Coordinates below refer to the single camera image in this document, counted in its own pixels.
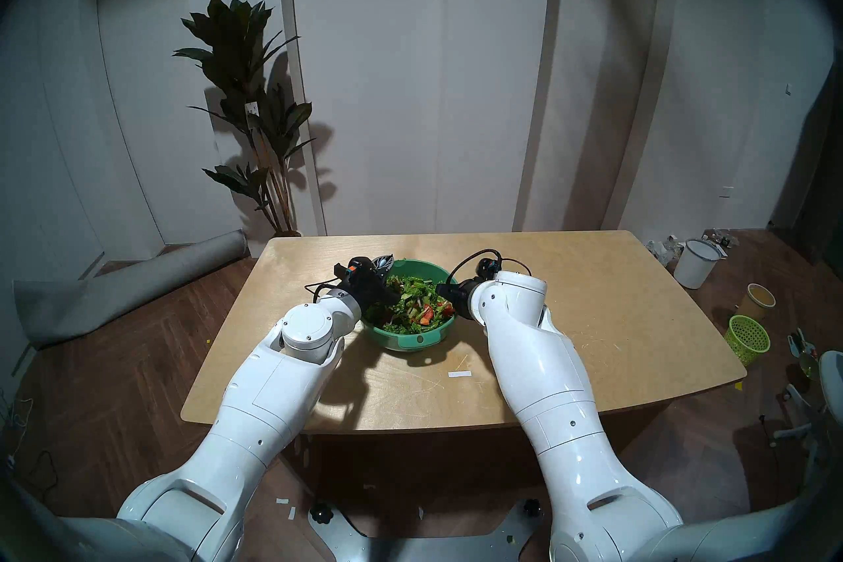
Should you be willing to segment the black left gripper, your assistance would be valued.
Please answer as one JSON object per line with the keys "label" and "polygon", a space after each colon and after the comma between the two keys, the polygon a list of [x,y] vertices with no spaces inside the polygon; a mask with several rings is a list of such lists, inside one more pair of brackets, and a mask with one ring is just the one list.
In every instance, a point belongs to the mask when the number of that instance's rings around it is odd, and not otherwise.
{"label": "black left gripper", "polygon": [[399,302],[399,293],[388,287],[385,280],[393,265],[393,254],[380,255],[372,263],[337,263],[338,288],[354,299],[363,316],[374,304],[394,306]]}

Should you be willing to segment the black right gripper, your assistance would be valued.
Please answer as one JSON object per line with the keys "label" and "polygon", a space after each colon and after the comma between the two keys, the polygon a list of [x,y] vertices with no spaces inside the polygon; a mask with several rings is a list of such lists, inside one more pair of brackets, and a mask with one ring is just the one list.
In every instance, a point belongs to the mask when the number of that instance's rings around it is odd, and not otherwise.
{"label": "black right gripper", "polygon": [[475,290],[485,282],[481,277],[466,279],[459,284],[438,283],[436,293],[449,303],[453,303],[455,313],[461,318],[476,321],[471,308],[471,297]]}

